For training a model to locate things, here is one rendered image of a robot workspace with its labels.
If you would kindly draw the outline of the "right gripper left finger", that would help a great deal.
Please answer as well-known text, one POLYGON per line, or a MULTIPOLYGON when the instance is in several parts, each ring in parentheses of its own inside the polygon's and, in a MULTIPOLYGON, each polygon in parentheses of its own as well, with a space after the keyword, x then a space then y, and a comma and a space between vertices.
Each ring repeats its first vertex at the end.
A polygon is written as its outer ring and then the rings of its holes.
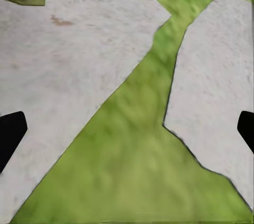
POLYGON ((0 173, 28 130, 23 111, 0 117, 0 173))

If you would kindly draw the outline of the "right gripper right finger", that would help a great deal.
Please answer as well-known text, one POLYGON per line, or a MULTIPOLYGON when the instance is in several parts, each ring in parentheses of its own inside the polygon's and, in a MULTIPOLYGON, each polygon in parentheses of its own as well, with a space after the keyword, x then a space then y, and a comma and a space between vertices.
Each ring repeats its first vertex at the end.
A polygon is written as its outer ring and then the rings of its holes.
POLYGON ((254 113, 242 111, 238 121, 238 131, 254 152, 254 113))

